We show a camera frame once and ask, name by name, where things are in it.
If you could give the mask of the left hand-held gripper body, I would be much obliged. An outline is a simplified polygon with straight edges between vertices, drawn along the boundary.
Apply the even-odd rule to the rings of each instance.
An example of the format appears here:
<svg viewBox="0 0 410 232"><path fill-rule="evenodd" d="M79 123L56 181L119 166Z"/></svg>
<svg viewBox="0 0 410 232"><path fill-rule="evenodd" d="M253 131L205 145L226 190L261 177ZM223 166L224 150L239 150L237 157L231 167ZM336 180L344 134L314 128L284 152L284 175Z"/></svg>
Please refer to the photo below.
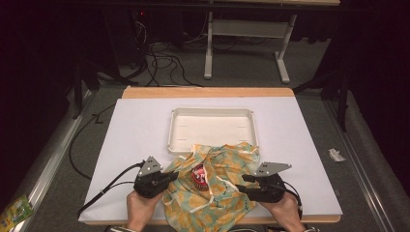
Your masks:
<svg viewBox="0 0 410 232"><path fill-rule="evenodd" d="M162 167L159 162L150 156L142 165L135 178L133 188L142 197L154 198L164 191Z"/></svg>

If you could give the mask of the black metal stand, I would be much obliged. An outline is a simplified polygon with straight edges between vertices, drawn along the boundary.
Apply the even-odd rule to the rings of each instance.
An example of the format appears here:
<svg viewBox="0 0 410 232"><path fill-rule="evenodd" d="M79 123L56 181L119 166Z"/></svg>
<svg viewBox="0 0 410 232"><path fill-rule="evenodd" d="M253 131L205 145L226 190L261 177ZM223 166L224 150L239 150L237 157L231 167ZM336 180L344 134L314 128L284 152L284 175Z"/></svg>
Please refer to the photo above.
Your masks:
<svg viewBox="0 0 410 232"><path fill-rule="evenodd" d="M323 100L337 98L337 123L339 127L346 131L345 114L347 106L347 92L351 70L340 68L325 74L320 74L312 80L307 81L292 89L294 94L299 94L306 89L321 86L320 96Z"/></svg>
<svg viewBox="0 0 410 232"><path fill-rule="evenodd" d="M89 90L98 91L100 88L97 79L98 73L104 73L120 83L127 85L132 84L130 80L122 77L116 72L112 72L95 62L84 58L78 58L73 68L74 119L77 119L80 116L83 109L82 83L85 83Z"/></svg>

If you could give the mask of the aluminium floor rail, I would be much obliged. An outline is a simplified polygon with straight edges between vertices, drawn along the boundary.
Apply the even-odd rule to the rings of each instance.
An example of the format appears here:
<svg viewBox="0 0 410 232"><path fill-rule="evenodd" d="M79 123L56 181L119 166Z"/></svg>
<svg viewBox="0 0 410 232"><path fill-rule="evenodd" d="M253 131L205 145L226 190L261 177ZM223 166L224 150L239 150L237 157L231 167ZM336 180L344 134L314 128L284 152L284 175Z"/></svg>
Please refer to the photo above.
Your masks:
<svg viewBox="0 0 410 232"><path fill-rule="evenodd" d="M341 138L343 146L346 150L346 156L350 163L356 180L360 186L361 192L364 195L366 203L372 213L373 218L380 230L380 232L395 232L395 229L386 214L384 205L380 199L378 192L371 183L367 176L367 173L353 147L353 144L347 134L346 130L343 130L337 120L337 111L334 105L330 101L323 102L326 111L330 114L331 120L337 129L337 132Z"/></svg>
<svg viewBox="0 0 410 232"><path fill-rule="evenodd" d="M74 172L69 170L67 153L70 144L83 119L90 115L89 106L97 93L87 90L82 98L83 109L75 119L75 109L69 109L50 140L46 143L40 159L35 163L29 174L33 174L27 183L34 183L29 199L34 208L34 214L15 227L12 232L53 232L59 228L52 225L64 223L65 218L74 219L74 206L84 198L80 190L64 193L66 184L71 181L63 180L63 172L75 179Z"/></svg>

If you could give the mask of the white metal desk frame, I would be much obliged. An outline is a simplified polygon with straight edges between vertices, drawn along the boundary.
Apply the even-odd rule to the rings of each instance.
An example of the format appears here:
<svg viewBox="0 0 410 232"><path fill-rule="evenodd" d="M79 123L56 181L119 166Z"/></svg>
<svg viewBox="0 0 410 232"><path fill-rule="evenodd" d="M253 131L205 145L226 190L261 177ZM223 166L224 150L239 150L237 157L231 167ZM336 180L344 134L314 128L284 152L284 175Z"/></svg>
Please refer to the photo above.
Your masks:
<svg viewBox="0 0 410 232"><path fill-rule="evenodd" d="M297 16L292 14L286 22L251 21L236 19L214 19L208 13L207 49L205 54L204 78L213 76L213 37L254 37L265 39L282 39L281 50L275 51L281 82L287 84L290 78L284 63L284 54L292 35Z"/></svg>

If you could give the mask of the green printed packet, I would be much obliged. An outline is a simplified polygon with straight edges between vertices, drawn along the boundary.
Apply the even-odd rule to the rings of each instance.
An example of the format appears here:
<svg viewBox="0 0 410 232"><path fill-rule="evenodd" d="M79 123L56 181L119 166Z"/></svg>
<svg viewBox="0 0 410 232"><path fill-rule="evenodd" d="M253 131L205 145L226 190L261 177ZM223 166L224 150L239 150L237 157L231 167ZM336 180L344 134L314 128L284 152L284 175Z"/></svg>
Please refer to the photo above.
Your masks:
<svg viewBox="0 0 410 232"><path fill-rule="evenodd" d="M19 223L31 217L33 208L26 195L19 196L0 214L0 232L9 232Z"/></svg>

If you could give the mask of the red-lidded candy jar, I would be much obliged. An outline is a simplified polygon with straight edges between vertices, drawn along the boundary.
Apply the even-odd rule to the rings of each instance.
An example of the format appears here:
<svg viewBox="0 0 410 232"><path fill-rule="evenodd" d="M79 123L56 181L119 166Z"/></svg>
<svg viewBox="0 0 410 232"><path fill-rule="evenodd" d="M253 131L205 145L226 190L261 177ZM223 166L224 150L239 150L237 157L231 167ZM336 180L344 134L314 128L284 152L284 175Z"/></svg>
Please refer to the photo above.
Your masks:
<svg viewBox="0 0 410 232"><path fill-rule="evenodd" d="M200 191L206 191L209 189L208 183L206 181L206 173L203 164L198 164L191 171L191 178L196 189Z"/></svg>

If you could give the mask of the crumpled white paper scrap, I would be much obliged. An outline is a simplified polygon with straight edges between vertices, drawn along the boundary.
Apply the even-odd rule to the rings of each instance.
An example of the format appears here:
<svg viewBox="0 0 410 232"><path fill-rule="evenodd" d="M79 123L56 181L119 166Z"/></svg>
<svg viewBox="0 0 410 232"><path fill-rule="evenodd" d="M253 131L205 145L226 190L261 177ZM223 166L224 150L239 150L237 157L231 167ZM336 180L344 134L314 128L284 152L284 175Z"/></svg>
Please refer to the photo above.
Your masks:
<svg viewBox="0 0 410 232"><path fill-rule="evenodd" d="M332 148L328 150L329 156L335 161L335 162L341 162L345 161L345 157L343 157L338 150Z"/></svg>

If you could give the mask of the yellow floral patterned cloth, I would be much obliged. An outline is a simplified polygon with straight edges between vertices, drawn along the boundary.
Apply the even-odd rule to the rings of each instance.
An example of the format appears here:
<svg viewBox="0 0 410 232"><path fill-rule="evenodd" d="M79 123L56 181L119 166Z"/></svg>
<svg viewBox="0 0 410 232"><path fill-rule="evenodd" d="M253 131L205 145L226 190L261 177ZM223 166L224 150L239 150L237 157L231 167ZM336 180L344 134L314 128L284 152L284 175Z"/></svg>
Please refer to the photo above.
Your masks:
<svg viewBox="0 0 410 232"><path fill-rule="evenodd" d="M209 186L206 191L196 189L191 178L200 163ZM177 232L227 232L255 207L236 186L246 187L242 175L253 173L258 165L259 151L247 142L193 145L166 168L179 173L162 197L166 221Z"/></svg>

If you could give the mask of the white plastic tray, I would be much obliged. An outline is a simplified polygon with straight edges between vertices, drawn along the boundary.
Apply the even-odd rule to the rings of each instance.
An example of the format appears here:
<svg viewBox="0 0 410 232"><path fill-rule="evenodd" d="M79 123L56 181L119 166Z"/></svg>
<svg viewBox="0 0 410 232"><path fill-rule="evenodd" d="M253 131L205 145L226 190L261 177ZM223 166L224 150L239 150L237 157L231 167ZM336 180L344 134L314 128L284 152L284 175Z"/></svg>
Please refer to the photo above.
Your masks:
<svg viewBox="0 0 410 232"><path fill-rule="evenodd" d="M246 108L175 108L171 113L167 148L174 156L194 144L258 146L253 112Z"/></svg>

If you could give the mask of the person's right hand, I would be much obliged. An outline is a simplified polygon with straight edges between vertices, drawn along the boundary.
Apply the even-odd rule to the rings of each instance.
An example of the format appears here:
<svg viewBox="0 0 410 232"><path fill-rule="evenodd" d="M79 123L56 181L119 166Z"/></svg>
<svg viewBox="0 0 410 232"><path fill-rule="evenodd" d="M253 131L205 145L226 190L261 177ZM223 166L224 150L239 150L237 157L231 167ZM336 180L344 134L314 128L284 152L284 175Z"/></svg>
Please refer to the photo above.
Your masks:
<svg viewBox="0 0 410 232"><path fill-rule="evenodd" d="M286 192L279 202L261 202L261 205L271 213L272 217L287 232L305 231L305 227L299 218L297 199L292 194Z"/></svg>

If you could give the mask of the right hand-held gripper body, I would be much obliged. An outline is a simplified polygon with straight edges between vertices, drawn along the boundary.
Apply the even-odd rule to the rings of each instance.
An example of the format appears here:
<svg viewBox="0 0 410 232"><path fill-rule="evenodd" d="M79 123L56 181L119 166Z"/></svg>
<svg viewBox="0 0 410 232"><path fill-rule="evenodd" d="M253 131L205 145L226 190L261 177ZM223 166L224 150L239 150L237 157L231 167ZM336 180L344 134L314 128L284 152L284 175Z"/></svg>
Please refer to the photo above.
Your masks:
<svg viewBox="0 0 410 232"><path fill-rule="evenodd" d="M284 181L279 172L290 169L290 163L263 161L254 172L255 180L261 188L263 198L261 202L277 203L285 191Z"/></svg>

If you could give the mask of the person's left hand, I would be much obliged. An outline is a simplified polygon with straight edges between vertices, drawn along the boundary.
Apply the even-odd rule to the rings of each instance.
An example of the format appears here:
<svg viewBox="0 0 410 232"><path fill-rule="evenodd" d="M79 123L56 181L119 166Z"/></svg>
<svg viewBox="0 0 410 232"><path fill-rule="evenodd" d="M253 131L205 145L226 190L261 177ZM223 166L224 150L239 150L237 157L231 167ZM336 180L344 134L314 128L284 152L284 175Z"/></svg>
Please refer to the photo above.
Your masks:
<svg viewBox="0 0 410 232"><path fill-rule="evenodd" d="M133 232L142 232L151 220L162 194L153 198L140 196L135 190L127 196L128 221L126 227Z"/></svg>

